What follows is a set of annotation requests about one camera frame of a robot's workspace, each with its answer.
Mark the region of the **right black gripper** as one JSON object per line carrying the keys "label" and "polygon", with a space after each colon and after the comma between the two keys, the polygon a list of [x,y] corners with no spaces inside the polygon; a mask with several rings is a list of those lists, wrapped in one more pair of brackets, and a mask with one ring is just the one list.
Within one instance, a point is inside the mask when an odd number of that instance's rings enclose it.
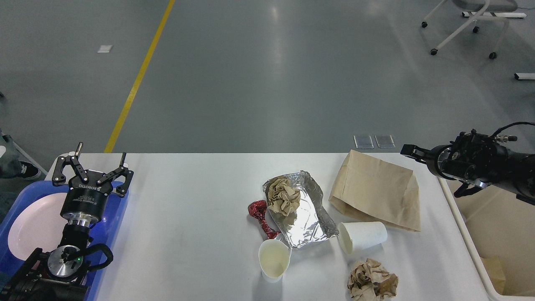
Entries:
{"label": "right black gripper", "polygon": [[449,157],[450,152],[450,145],[438,145],[429,150],[420,148],[417,145],[404,144],[400,154],[416,162],[426,164],[428,170],[437,177],[453,180],[451,176],[444,174],[440,169],[441,164]]}

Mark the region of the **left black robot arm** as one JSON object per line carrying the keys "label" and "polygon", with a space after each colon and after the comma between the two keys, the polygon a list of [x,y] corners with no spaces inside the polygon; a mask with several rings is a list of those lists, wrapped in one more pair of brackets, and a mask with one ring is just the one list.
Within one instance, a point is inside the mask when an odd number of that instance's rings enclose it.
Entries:
{"label": "left black robot arm", "polygon": [[134,172],[84,169],[59,156],[49,181],[23,189],[1,224],[2,301],[93,301],[115,241]]}

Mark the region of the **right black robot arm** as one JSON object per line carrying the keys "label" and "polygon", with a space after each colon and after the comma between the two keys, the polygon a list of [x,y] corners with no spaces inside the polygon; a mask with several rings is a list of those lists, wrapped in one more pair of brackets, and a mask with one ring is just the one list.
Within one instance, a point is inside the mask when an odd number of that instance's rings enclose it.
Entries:
{"label": "right black robot arm", "polygon": [[517,137],[502,135],[504,127],[492,135],[472,130],[461,132],[448,145],[433,149],[405,144],[401,154],[426,164],[432,174],[442,179],[457,180],[461,186],[453,193],[457,198],[472,196],[489,186],[514,193],[528,204],[535,203],[535,156],[517,153],[503,144]]}

